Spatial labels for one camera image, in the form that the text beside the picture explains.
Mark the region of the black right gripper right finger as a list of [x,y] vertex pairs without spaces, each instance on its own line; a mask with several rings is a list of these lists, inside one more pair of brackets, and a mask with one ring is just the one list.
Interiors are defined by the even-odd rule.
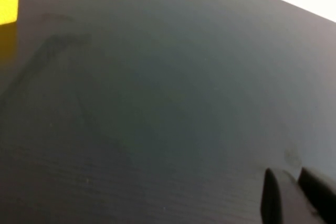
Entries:
[[298,184],[321,218],[326,223],[335,223],[335,179],[303,167]]

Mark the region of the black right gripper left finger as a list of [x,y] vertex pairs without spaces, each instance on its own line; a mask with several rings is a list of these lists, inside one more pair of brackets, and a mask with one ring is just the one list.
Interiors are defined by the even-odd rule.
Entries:
[[262,223],[282,223],[280,187],[276,173],[271,168],[267,168],[265,171],[262,190],[260,203],[260,215]]

